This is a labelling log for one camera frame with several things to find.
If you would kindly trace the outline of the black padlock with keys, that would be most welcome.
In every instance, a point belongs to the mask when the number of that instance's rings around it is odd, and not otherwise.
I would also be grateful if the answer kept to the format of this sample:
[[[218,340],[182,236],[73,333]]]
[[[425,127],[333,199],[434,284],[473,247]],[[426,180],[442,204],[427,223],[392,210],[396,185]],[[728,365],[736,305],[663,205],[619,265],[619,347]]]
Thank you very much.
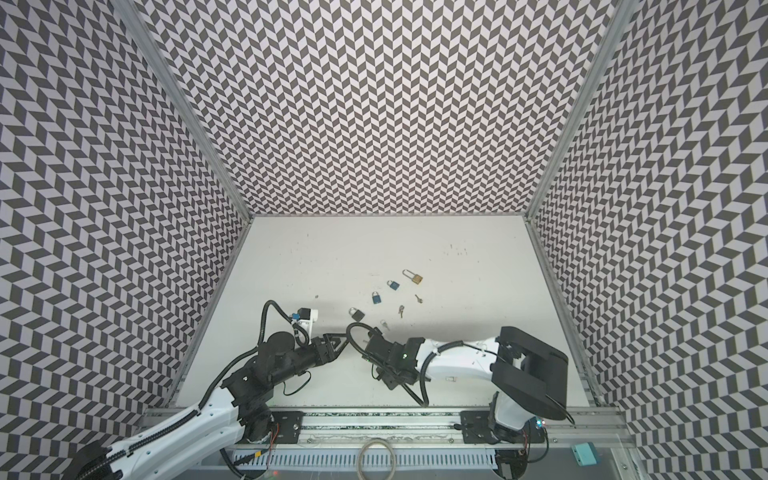
[[[350,308],[348,313],[355,322],[361,322],[365,318],[365,313],[354,307]]]

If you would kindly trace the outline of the brass long-shackle padlock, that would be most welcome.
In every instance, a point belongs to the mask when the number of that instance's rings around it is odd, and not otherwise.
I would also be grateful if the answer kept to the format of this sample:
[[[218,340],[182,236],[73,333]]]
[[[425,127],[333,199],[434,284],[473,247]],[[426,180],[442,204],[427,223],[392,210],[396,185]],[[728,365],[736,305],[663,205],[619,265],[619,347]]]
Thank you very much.
[[[403,269],[402,274],[416,285],[423,281],[423,277],[420,274],[417,274],[409,269]]]

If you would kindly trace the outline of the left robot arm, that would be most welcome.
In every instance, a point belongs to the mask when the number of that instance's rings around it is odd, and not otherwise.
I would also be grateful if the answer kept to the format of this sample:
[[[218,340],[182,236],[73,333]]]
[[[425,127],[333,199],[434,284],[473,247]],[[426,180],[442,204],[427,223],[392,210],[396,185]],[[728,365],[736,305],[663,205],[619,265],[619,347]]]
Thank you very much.
[[[172,479],[242,439],[261,440],[272,431],[267,402],[274,388],[334,361],[345,342],[344,334],[324,334],[299,346],[292,333],[275,333],[240,355],[245,364],[220,375],[198,404],[110,446],[80,448],[62,477]]]

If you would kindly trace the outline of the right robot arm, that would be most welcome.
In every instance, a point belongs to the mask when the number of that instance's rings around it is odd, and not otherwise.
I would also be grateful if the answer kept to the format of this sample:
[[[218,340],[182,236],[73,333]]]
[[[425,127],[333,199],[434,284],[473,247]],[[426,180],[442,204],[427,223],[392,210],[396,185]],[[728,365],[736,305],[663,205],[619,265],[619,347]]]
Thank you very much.
[[[367,344],[350,344],[371,363],[375,379],[391,390],[403,388],[421,407],[430,405],[428,384],[436,380],[467,377],[494,386],[487,417],[459,424],[468,441],[527,445],[546,437],[547,420],[575,422],[567,408],[567,355],[517,327],[482,341],[414,337],[403,344],[362,327]]]

